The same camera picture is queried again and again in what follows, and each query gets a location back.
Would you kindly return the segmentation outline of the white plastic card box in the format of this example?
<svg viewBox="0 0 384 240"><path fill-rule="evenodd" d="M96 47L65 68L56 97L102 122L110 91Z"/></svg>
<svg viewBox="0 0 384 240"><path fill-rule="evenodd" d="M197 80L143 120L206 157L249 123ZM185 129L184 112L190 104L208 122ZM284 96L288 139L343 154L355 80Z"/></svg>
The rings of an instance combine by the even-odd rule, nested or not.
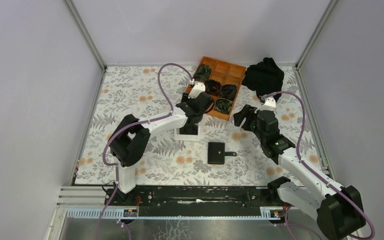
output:
<svg viewBox="0 0 384 240"><path fill-rule="evenodd" d="M201 139L202 123L187 124L181 128L176 128L174 131L174 139L177 141L198 142Z"/></svg>

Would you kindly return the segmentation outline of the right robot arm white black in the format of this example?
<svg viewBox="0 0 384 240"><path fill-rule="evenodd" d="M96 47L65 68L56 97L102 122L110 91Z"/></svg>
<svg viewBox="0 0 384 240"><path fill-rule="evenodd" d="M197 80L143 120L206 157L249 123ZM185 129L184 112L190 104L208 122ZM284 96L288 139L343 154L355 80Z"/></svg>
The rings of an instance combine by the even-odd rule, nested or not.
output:
<svg viewBox="0 0 384 240"><path fill-rule="evenodd" d="M268 183L267 201L273 206L293 205L313 218L329 240L341 240L367 224L362 199L352 185L344 187L320 170L299 159L295 144L280 133L271 110L246 104L233 114L234 125L252 132L264 155L292 174L304 189L283 177Z"/></svg>

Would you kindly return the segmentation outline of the black leather card holder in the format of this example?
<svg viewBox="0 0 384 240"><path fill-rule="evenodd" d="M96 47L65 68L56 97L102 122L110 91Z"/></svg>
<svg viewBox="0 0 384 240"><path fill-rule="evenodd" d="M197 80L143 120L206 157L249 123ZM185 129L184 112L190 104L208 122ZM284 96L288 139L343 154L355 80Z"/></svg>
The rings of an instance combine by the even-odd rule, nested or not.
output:
<svg viewBox="0 0 384 240"><path fill-rule="evenodd" d="M207 163L209 165L224 165L226 157L237 157L234 151L226 151L224 142L209 142L207 148Z"/></svg>

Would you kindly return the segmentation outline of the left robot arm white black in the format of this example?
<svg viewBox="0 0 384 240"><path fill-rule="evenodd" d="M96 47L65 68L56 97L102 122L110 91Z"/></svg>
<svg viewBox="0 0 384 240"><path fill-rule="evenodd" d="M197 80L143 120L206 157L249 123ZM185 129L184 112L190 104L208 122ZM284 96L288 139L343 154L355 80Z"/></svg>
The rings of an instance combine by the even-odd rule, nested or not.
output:
<svg viewBox="0 0 384 240"><path fill-rule="evenodd" d="M126 115L108 140L102 156L107 150L116 159L116 199L124 206L135 200L137 185L135 164L144 155L149 140L159 134L198 124L215 100L205 92L197 97L172 105L170 111L148 118Z"/></svg>

